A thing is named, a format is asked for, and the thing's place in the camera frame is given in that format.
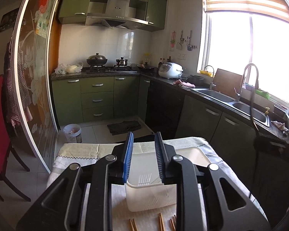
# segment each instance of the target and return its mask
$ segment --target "drawer handle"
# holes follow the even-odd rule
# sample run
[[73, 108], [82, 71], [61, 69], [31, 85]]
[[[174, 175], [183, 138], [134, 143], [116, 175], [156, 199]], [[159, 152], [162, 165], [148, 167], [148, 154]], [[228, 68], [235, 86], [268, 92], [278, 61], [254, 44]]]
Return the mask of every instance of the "drawer handle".
[[225, 117], [225, 121], [228, 122], [228, 123], [230, 123], [230, 124], [232, 124], [233, 126], [237, 126], [237, 125], [239, 125], [238, 123], [235, 123], [235, 122], [233, 122], [233, 121], [227, 119], [226, 117]]
[[215, 112], [213, 112], [212, 110], [207, 109], [207, 108], [206, 108], [206, 111], [209, 112], [209, 113], [212, 114], [212, 115], [216, 115], [216, 116], [219, 115], [219, 113], [215, 113]]

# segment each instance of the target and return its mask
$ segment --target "table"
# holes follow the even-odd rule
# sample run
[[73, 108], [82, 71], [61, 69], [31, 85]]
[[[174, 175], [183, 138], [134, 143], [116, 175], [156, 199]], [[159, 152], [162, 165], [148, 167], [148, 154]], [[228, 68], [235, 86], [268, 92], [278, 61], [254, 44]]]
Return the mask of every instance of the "table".
[[[163, 141], [172, 145], [175, 149], [195, 146], [208, 157], [210, 162], [217, 164], [229, 178], [249, 196], [249, 190], [238, 179], [233, 170], [216, 154], [209, 143], [200, 137], [188, 137], [174, 140]], [[117, 144], [85, 144], [85, 143], [67, 143], [59, 150], [58, 155], [53, 163], [51, 174], [47, 181], [48, 187], [58, 176], [71, 164], [79, 163], [86, 166], [96, 163], [96, 161], [108, 154], [111, 154], [113, 147]], [[154, 142], [134, 143], [133, 153], [155, 152]], [[112, 207], [113, 207], [113, 230], [127, 231], [129, 230], [129, 218], [135, 218], [139, 231], [158, 231], [158, 213], [163, 214], [164, 224], [167, 231], [171, 231], [170, 218], [176, 213], [176, 205], [163, 208], [157, 208], [141, 212], [130, 212], [126, 203], [125, 187], [122, 185], [112, 185]], [[255, 197], [251, 196], [251, 201], [259, 209], [262, 215], [264, 211], [260, 207]]]

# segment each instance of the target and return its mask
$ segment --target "metal bolt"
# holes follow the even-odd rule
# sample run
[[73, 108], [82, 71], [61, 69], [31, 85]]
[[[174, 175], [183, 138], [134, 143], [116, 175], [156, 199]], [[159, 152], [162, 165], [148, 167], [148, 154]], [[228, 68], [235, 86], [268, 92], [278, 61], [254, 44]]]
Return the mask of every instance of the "metal bolt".
[[216, 171], [216, 170], [218, 170], [218, 165], [215, 164], [215, 163], [211, 163], [211, 164], [209, 165], [209, 168], [210, 168], [211, 170], [213, 170], [213, 171]]
[[70, 170], [77, 170], [78, 168], [79, 168], [79, 164], [77, 164], [77, 163], [72, 163], [70, 165]]
[[114, 161], [116, 157], [114, 155], [108, 155], [105, 157], [106, 161]]
[[172, 157], [172, 159], [173, 159], [174, 161], [182, 161], [182, 160], [183, 160], [183, 157], [180, 156], [180, 155], [175, 155], [175, 156]]

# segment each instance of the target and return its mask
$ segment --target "stainless steel sink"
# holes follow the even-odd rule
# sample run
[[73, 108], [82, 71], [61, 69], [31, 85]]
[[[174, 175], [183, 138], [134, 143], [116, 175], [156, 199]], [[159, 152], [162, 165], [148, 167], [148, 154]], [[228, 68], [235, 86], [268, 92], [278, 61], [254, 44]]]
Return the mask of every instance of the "stainless steel sink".
[[[244, 103], [241, 102], [235, 102], [232, 104], [233, 107], [237, 108], [238, 110], [244, 112], [247, 115], [250, 115], [250, 106], [246, 105]], [[256, 110], [253, 108], [253, 117], [255, 119], [257, 119], [258, 121], [262, 122], [262, 123], [266, 123], [267, 122], [267, 117], [265, 114], [261, 113], [260, 111]]]
[[214, 90], [199, 90], [198, 89], [198, 90], [195, 90], [195, 91], [197, 91], [197, 92], [199, 92], [201, 94], [210, 96], [210, 97], [212, 97], [214, 99], [217, 99], [217, 100], [219, 100], [221, 102], [227, 102], [227, 103], [234, 102], [233, 98], [231, 98], [229, 96], [226, 96], [226, 95], [224, 95], [222, 93], [219, 93], [217, 91], [214, 91]]

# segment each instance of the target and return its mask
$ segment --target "window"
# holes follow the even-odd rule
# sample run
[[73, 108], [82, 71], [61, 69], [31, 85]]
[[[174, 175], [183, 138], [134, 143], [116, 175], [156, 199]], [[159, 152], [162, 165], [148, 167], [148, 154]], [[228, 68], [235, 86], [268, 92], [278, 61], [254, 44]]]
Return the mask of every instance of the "window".
[[[205, 1], [208, 10], [212, 3]], [[276, 6], [278, 12], [272, 12], [270, 5], [270, 15], [267, 12], [263, 14], [264, 8], [254, 13], [244, 9], [244, 12], [237, 9], [225, 11], [222, 8], [229, 9], [232, 4], [213, 4], [218, 10], [211, 10], [207, 16], [207, 44], [202, 67], [211, 65], [215, 71], [220, 68], [242, 75], [245, 66], [252, 62], [259, 70], [259, 88], [289, 107], [289, 20], [286, 20], [288, 16], [284, 7], [283, 11], [278, 11], [283, 5]], [[255, 79], [255, 69], [249, 68], [245, 82], [254, 85]]]

